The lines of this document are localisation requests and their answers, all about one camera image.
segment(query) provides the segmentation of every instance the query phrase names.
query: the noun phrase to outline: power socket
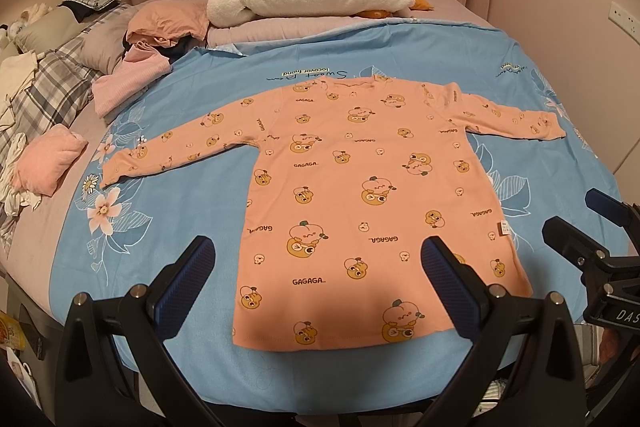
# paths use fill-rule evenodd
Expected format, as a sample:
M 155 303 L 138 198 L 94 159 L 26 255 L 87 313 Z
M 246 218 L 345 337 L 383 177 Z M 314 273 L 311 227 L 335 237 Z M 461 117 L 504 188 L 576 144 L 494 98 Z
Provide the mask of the power socket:
M 620 26 L 626 34 L 640 44 L 640 19 L 634 17 L 616 2 L 611 3 L 609 20 Z

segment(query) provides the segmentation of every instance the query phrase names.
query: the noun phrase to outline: blue bed sheet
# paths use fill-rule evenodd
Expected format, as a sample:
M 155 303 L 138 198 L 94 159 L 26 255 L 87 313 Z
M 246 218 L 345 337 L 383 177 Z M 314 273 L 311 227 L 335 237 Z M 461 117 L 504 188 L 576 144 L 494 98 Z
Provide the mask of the blue bed sheet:
M 578 270 L 543 244 L 540 230 L 545 219 L 558 214 L 622 255 L 625 235 L 584 205 L 591 187 L 620 195 L 535 64 L 499 30 L 389 21 L 296 41 L 192 50 L 120 115 L 108 134 L 115 150 L 132 147 L 140 136 L 157 136 L 238 98 L 322 74 L 313 70 L 338 78 L 383 73 L 419 82 L 455 81 L 465 92 L 496 103 L 555 111 L 566 139 L 467 137 L 508 216 L 535 296 L 560 291 L 579 318 L 586 296 Z M 256 149 L 243 146 L 116 185 L 122 211 L 113 219 L 111 235 L 102 229 L 92 234 L 88 226 L 86 210 L 99 193 L 91 191 L 92 181 L 101 176 L 99 160 L 92 161 L 70 204 L 53 263 L 49 291 L 56 318 L 65 320 L 79 291 L 110 298 L 150 282 L 201 234 L 216 245 L 216 267 L 182 330 L 166 346 L 204 399 L 321 414 L 380 409 L 439 393 L 470 347 L 454 330 L 336 351 L 270 353 L 232 344 L 239 241 L 256 156 Z M 124 362 L 135 367 L 122 339 L 118 347 Z M 513 360 L 513 352 L 505 362 Z

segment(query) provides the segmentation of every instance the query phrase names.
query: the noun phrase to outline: long-sleeve shirt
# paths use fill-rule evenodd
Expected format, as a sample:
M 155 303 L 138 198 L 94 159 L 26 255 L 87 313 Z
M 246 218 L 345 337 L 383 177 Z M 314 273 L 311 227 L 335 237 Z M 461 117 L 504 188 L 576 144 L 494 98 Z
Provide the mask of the long-sleeve shirt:
M 121 150 L 102 185 L 257 147 L 234 343 L 295 351 L 408 341 L 452 327 L 420 265 L 430 235 L 486 283 L 531 293 L 465 131 L 565 136 L 554 113 L 497 105 L 457 84 L 321 77 L 212 108 Z

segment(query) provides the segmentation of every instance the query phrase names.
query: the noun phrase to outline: metal screw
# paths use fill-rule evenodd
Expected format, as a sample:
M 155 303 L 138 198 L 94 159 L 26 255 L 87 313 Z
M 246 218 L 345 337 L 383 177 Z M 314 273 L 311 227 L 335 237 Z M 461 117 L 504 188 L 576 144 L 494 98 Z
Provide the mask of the metal screw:
M 496 299 L 500 299 L 501 297 L 507 295 L 507 290 L 504 289 L 504 286 L 502 286 L 501 284 L 492 284 L 491 286 L 489 286 L 489 293 L 491 293 L 491 295 L 493 295 Z
M 82 306 L 86 302 L 86 298 L 87 298 L 87 294 L 84 292 L 80 292 L 79 294 L 76 294 L 76 296 L 74 297 L 74 304 L 76 306 Z
M 549 293 L 549 298 L 553 304 L 562 304 L 564 302 L 564 297 L 562 297 L 558 292 Z
M 144 284 L 136 284 L 129 290 L 129 295 L 139 299 L 146 293 L 146 285 Z

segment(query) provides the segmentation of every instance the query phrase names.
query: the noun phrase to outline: flower print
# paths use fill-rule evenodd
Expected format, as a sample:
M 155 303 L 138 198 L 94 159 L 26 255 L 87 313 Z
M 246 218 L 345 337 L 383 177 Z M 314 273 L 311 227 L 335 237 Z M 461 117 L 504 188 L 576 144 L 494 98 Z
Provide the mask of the flower print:
M 89 174 L 82 182 L 82 201 L 86 201 L 89 194 L 93 194 L 98 185 L 98 174 Z
M 113 134 L 110 134 L 104 143 L 98 145 L 98 149 L 95 151 L 95 155 L 91 159 L 92 162 L 96 160 L 98 160 L 98 163 L 104 162 L 104 157 L 111 154 L 114 149 L 116 149 L 116 146 L 111 143 L 111 140 L 113 140 Z
M 122 211 L 122 204 L 114 204 L 120 195 L 118 187 L 112 188 L 105 198 L 103 194 L 99 194 L 95 199 L 95 208 L 86 210 L 86 217 L 89 219 L 89 230 L 94 233 L 98 227 L 105 235 L 113 235 L 113 226 L 110 217 L 117 217 Z

